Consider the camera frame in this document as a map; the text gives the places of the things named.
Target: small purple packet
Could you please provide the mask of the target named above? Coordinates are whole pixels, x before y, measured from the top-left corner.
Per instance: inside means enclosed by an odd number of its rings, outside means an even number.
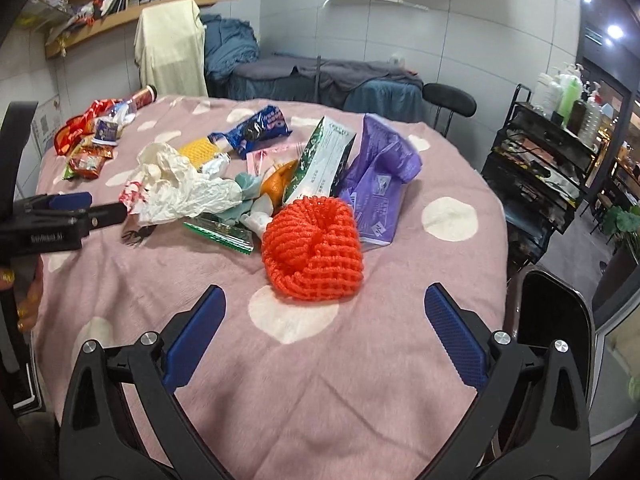
[[[353,207],[360,241],[389,245],[396,234],[403,184],[422,168],[415,148],[380,118],[366,114],[360,154],[348,169],[339,196]]]

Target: black rolling cart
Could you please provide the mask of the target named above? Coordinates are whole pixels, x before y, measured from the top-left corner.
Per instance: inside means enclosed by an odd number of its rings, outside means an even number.
[[[522,91],[527,93],[519,100]],[[596,153],[530,104],[518,85],[482,176],[504,207],[510,269],[536,263],[553,232],[563,234],[586,193]]]

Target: pink blanket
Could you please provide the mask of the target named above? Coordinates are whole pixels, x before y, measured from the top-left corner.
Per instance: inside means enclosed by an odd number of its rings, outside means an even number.
[[[148,143],[180,148],[226,131],[268,104],[167,96],[124,131],[98,180],[60,180],[65,159],[44,157],[38,192],[85,190],[117,200]],[[308,139],[327,115],[358,132],[362,115],[279,103]],[[498,200],[458,151],[422,123],[393,126],[420,150],[390,246],[367,251],[364,283],[340,303],[300,306],[274,293],[260,251],[244,256],[180,222],[137,246],[122,228],[92,232],[81,251],[44,256],[44,298],[34,340],[42,376],[62,416],[81,344],[134,342],[191,308],[207,285],[225,291],[225,320],[177,399],[238,480],[413,479],[457,426],[475,391],[458,377],[424,315],[424,291],[441,282],[491,330],[502,325],[506,225]],[[246,169],[236,159],[229,175]],[[132,388],[132,412],[149,453],[166,460]]]

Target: human hand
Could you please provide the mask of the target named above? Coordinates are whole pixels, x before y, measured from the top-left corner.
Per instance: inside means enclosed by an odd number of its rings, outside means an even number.
[[[22,300],[18,308],[18,330],[26,332],[31,330],[38,320],[38,309],[42,298],[42,258],[38,258],[36,273],[33,282],[27,291],[27,297]],[[14,285],[15,275],[11,269],[0,269],[0,290],[7,290]]]

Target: ceiling light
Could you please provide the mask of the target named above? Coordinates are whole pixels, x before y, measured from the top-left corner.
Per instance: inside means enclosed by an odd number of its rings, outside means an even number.
[[[625,35],[625,33],[622,32],[622,29],[617,25],[611,25],[607,29],[607,34],[609,34],[614,40],[619,40],[620,38],[622,38],[622,36]]]

